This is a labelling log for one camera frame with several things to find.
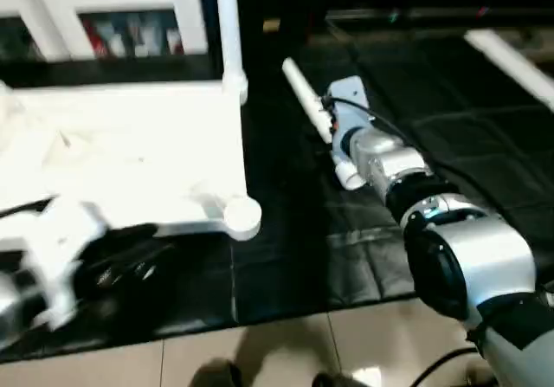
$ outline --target tile floor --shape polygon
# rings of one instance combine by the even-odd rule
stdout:
[[[310,387],[319,371],[363,372],[371,387],[407,387],[464,332],[419,300],[321,313],[150,344],[0,365],[2,387],[187,387],[213,358],[233,359],[248,387]],[[465,356],[427,387],[463,385]]]

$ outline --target white tube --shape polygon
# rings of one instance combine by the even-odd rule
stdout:
[[[358,174],[358,169],[350,160],[343,160],[331,153],[332,161],[335,164],[335,175],[338,181],[346,190],[357,190],[365,185],[365,181]]]
[[[283,61],[282,68],[296,97],[298,97],[300,104],[304,107],[304,111],[318,130],[319,136],[321,136],[324,142],[330,144],[332,142],[331,116],[324,111],[321,99],[313,91],[312,86],[310,86],[292,58],[286,58]]]
[[[464,36],[497,67],[554,112],[554,81],[490,29],[470,30]]]
[[[238,88],[241,104],[248,97],[248,80],[242,69],[241,31],[236,0],[217,0],[222,38],[223,85]]]

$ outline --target black electrical cord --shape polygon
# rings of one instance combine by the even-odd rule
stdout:
[[[434,373],[436,370],[439,369],[439,367],[443,366],[451,359],[462,355],[475,354],[475,353],[478,353],[477,348],[472,346],[467,348],[460,348],[458,350],[453,350],[449,352],[448,354],[437,359],[432,365],[427,367],[427,369],[424,372],[422,372],[422,374],[418,378],[415,379],[414,383],[412,383],[410,387],[417,387],[418,385],[420,385],[423,382],[423,380],[425,380],[425,378],[427,378],[429,375]]]
[[[488,190],[486,190],[483,186],[481,186],[481,184],[477,180],[475,180],[471,175],[468,175],[466,172],[458,168],[455,168],[450,164],[446,164],[440,160],[437,160],[430,152],[424,149],[421,145],[416,144],[413,139],[409,138],[408,135],[406,135],[406,133],[402,131],[402,129],[400,129],[397,125],[395,125],[392,121],[388,120],[386,117],[382,116],[379,113],[375,113],[371,111],[368,107],[362,106],[361,104],[358,104],[355,101],[350,101],[348,99],[343,99],[340,97],[325,96],[322,98],[322,103],[324,107],[327,107],[332,103],[344,103],[344,104],[348,104],[349,106],[354,106],[356,108],[359,108],[360,110],[367,112],[370,116],[373,116],[376,120],[378,120],[387,128],[389,128],[391,132],[396,136],[398,136],[400,139],[402,139],[402,141],[406,145],[412,146],[414,149],[420,152],[421,155],[423,156],[423,159],[432,170],[437,172],[440,169],[444,171],[449,171],[455,176],[465,180],[468,184],[470,184],[474,189],[476,189],[481,194],[481,196],[485,199],[485,202],[491,208],[496,210],[506,220],[507,223],[509,223],[512,227],[514,227],[513,220],[510,218],[510,215],[507,213],[507,211],[504,210],[502,205],[498,203],[494,199],[494,197],[490,194],[490,192],[488,192]]]
[[[361,71],[363,77],[370,83],[371,89],[377,93],[378,98],[386,105],[390,111],[392,112],[394,119],[396,119],[396,106],[392,102],[392,100],[389,99],[389,96],[384,92],[384,90],[381,88],[377,80],[375,80],[375,77],[372,76],[372,74],[367,70],[365,65],[359,62],[359,56],[360,52],[358,50],[358,46],[356,44],[356,39],[354,36],[346,32],[345,30],[341,29],[337,25],[335,25],[333,22],[326,20],[327,28],[329,29],[331,35],[335,36],[340,42],[343,43],[345,46],[346,51],[348,52],[348,55],[350,56],[352,62],[357,66],[359,71]],[[435,169],[435,171],[438,172],[439,169],[442,169],[444,171],[448,171],[455,175],[456,177],[459,177],[466,181],[470,186],[472,186],[479,194],[483,197],[486,204],[488,204],[491,208],[495,209],[503,218],[504,220],[510,224],[512,227],[517,229],[515,226],[515,222],[513,221],[512,216],[502,207],[502,204],[500,204],[498,201],[496,201],[496,198],[494,198],[491,193],[486,190],[481,184],[475,180],[471,175],[467,174],[466,172],[457,169],[453,167],[450,164],[446,164],[440,160],[437,160],[433,157],[433,155],[425,149],[421,143],[416,144],[415,140],[408,139],[408,136],[400,129],[398,128],[392,121],[387,120],[385,117],[373,113],[370,111],[370,109],[360,106],[358,103],[346,103],[351,104],[352,106],[356,106],[358,108],[363,109],[364,111],[368,112],[372,116],[374,116],[377,120],[380,120],[383,124],[385,124],[387,127],[389,127],[393,132],[396,133],[396,135],[404,140],[406,145],[413,146],[415,149],[417,149],[422,155],[423,158],[426,160],[428,165],[431,167],[431,169]],[[413,132],[413,129],[408,128],[408,133],[411,133],[412,136],[415,136],[416,133]]]

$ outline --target black mat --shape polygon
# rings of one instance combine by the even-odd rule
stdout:
[[[413,126],[437,158],[481,181],[508,210],[537,256],[541,281],[550,281],[554,115],[461,39],[373,43],[361,50],[362,66],[333,42],[306,47],[296,58],[321,93],[331,81],[362,75],[375,111]],[[129,325],[113,333],[83,313],[58,332],[30,334],[0,359],[131,344],[414,296],[390,214],[371,190],[339,188],[325,148],[275,61],[261,62],[249,79],[242,125],[248,193],[263,210],[260,234],[249,242],[225,235],[178,239],[179,249],[159,259],[166,302],[145,307],[144,317],[136,318],[153,319],[151,330]]]

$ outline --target white cabinet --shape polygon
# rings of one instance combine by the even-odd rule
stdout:
[[[68,58],[41,0],[0,0],[0,62]]]
[[[72,59],[201,54],[200,0],[42,0]]]

